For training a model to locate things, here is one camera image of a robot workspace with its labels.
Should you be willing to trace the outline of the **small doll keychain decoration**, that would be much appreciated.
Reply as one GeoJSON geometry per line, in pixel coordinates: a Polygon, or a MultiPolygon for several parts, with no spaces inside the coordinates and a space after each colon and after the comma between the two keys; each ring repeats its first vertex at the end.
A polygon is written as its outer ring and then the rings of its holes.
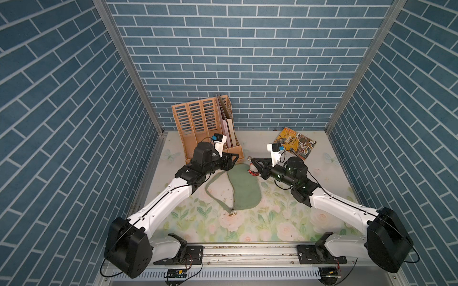
{"type": "Polygon", "coordinates": [[[252,176],[259,176],[260,175],[260,172],[259,170],[257,169],[257,167],[253,164],[252,162],[252,157],[249,156],[247,158],[247,160],[249,161],[249,169],[248,169],[248,172],[252,175],[252,176]]]}

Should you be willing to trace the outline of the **green fabric bag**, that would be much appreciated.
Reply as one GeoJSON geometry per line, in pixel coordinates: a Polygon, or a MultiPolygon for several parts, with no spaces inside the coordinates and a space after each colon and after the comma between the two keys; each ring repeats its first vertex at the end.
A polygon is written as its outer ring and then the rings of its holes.
{"type": "Polygon", "coordinates": [[[207,183],[205,192],[229,214],[252,209],[262,199],[258,179],[249,173],[247,164],[218,172],[207,183]]]}

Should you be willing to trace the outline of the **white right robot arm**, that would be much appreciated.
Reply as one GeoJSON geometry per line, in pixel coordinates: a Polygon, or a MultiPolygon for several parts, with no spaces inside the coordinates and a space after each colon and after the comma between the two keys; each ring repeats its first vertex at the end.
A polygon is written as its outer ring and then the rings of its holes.
{"type": "Polygon", "coordinates": [[[331,193],[309,178],[308,168],[299,157],[291,157],[283,165],[274,164],[270,158],[252,158],[251,163],[263,179],[288,185],[298,202],[335,216],[361,233],[325,234],[317,245],[332,257],[370,259],[390,273],[398,272],[406,262],[413,240],[392,209],[366,207],[331,193]]]}

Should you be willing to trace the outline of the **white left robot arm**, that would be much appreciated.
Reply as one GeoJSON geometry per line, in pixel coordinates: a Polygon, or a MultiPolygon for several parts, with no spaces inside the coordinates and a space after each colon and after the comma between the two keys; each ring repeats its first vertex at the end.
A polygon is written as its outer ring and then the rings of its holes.
{"type": "Polygon", "coordinates": [[[231,170],[239,159],[223,150],[223,143],[202,142],[191,161],[175,174],[171,183],[149,204],[129,218],[116,218],[109,227],[104,258],[130,278],[139,276],[152,262],[183,263],[187,241],[169,234],[151,242],[159,225],[217,170],[231,170]]]}

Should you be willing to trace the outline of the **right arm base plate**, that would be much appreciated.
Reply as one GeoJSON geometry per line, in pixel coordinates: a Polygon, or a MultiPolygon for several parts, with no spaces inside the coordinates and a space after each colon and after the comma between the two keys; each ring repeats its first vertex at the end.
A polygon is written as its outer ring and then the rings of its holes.
{"type": "Polygon", "coordinates": [[[333,256],[324,246],[332,234],[332,232],[325,232],[315,244],[297,245],[299,263],[301,265],[346,264],[347,258],[345,256],[333,256]]]}

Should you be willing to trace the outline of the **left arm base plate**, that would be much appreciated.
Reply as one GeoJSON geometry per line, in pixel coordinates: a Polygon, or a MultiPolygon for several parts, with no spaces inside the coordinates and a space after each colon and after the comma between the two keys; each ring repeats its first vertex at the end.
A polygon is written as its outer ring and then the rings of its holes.
{"type": "Polygon", "coordinates": [[[190,245],[180,236],[170,233],[165,238],[152,242],[152,259],[154,265],[184,265],[192,260],[201,259],[204,247],[190,245]]]}

